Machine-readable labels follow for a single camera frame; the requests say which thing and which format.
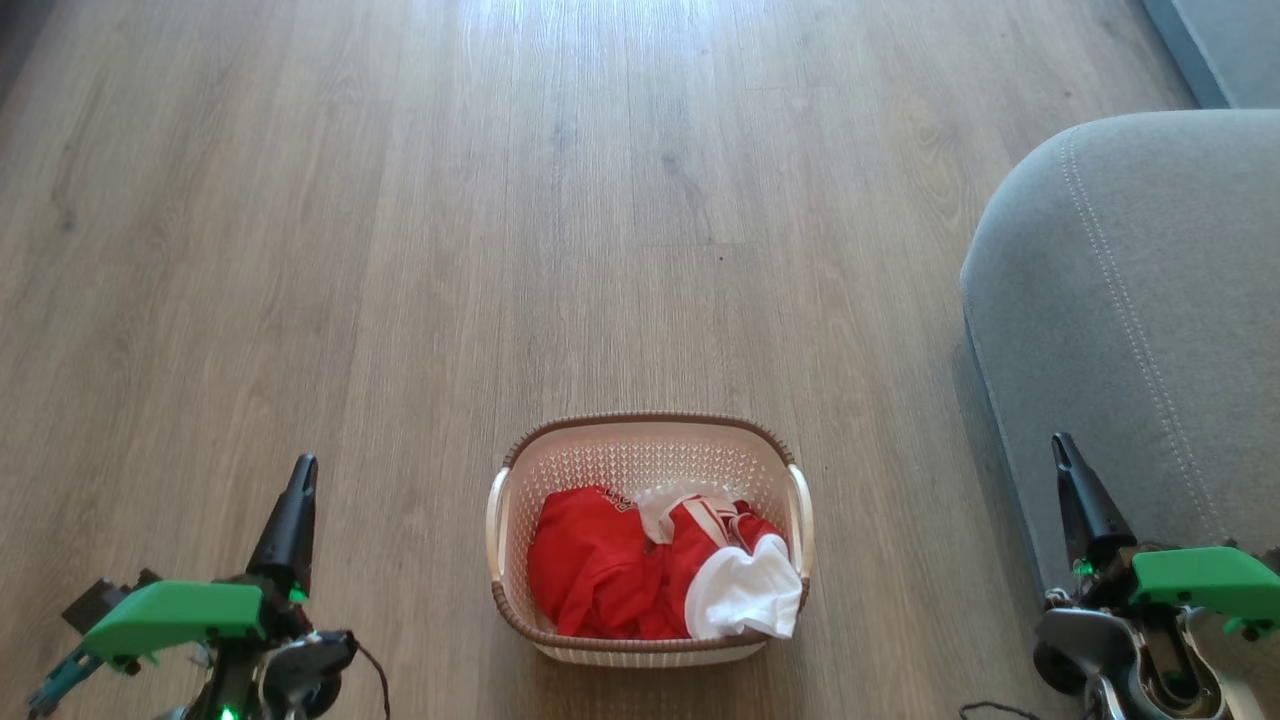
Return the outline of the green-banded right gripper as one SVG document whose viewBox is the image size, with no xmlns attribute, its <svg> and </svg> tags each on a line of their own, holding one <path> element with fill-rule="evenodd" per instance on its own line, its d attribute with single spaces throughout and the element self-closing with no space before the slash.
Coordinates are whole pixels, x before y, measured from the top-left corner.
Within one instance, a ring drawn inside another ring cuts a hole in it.
<svg viewBox="0 0 1280 720">
<path fill-rule="evenodd" d="M 1277 632 L 1277 548 L 1247 553 L 1235 544 L 1137 546 L 1137 537 L 1074 438 L 1051 447 L 1062 533 L 1078 582 L 1079 609 L 1130 623 L 1161 623 L 1192 610 L 1226 618 L 1224 632 L 1260 641 Z"/>
</svg>

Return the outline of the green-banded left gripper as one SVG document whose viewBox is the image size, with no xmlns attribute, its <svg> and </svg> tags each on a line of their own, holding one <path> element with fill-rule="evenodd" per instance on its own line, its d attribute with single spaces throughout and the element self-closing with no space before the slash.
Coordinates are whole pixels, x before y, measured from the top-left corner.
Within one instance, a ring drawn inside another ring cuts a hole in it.
<svg viewBox="0 0 1280 720">
<path fill-rule="evenodd" d="M 317 459 L 303 454 L 250 556 L 244 571 L 253 577 L 136 587 L 83 634 L 83 646 L 124 667 L 183 644 L 261 650 L 308 634 L 314 625 L 296 598 L 311 596 L 316 488 Z"/>
</svg>

